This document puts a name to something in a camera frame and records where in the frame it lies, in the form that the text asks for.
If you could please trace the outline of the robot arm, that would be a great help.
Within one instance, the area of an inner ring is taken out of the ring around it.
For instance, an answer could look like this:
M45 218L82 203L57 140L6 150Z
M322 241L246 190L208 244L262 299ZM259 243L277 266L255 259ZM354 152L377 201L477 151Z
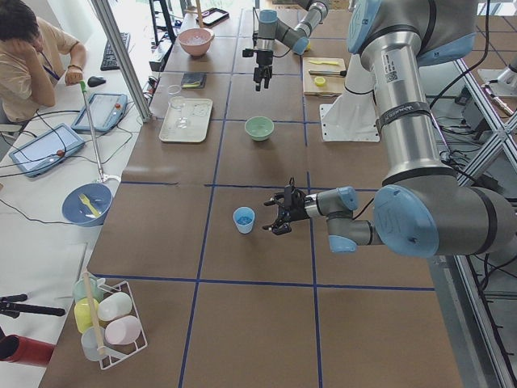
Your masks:
M275 10L261 10L255 17L258 27L252 35L253 48L242 51L243 57L255 57L255 90L269 87L273 75L273 44L276 40L288 47L293 53L302 55L308 47L309 38L314 29L321 24L330 10L328 1L296 1L307 14L295 26L289 27L279 19Z
M435 144L431 108L419 69L464 57L475 41L474 1L360 1L348 24L347 48L372 80L389 172L373 199L373 220L356 220L351 187L307 195L289 184L270 204L268 229L323 216L333 252L386 245L399 255L492 253L516 236L514 208L500 194L462 187Z

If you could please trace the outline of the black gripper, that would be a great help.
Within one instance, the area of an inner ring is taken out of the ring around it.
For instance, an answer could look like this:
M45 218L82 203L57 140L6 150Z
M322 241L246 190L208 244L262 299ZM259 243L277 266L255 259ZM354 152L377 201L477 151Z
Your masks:
M269 200L263 203L264 206L279 206L279 217L270 225L262 229L272 232L274 235L287 234L292 231L290 222L301 221L308 218L305 210L306 194L294 186L286 186L284 193L277 192Z
M256 49L256 64L254 69L255 90L261 90L261 79L265 88L269 87L272 77L273 51L266 49Z

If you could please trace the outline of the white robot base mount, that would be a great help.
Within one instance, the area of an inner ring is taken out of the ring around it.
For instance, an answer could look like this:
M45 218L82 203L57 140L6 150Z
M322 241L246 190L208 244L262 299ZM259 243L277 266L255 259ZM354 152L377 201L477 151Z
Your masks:
M379 142L373 97L372 76L359 54L353 54L343 93L332 104L320 106L323 141Z

